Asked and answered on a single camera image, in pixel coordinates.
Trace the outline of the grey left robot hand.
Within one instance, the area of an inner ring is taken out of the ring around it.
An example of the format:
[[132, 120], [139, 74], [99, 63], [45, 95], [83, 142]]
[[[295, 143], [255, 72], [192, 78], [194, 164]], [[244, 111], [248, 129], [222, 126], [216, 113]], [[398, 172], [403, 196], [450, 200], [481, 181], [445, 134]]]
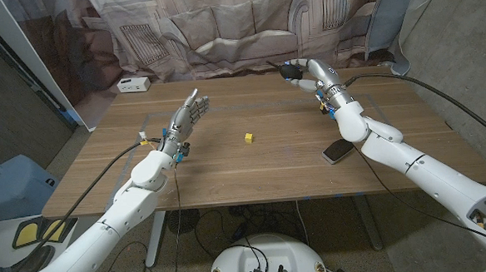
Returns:
[[188, 139], [193, 131], [193, 126], [209, 109], [209, 97], [198, 97], [198, 89], [187, 97], [180, 108], [172, 115], [166, 134], [163, 136], [157, 150], [174, 156], [180, 146]]

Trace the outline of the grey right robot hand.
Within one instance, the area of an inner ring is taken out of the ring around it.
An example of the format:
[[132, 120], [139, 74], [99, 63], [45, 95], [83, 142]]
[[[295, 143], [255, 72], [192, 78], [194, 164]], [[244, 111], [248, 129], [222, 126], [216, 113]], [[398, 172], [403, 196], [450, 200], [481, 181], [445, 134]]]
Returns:
[[354, 102], [335, 69], [320, 60], [291, 59], [282, 67], [285, 69], [283, 78], [290, 84], [302, 91], [318, 92], [336, 110]]

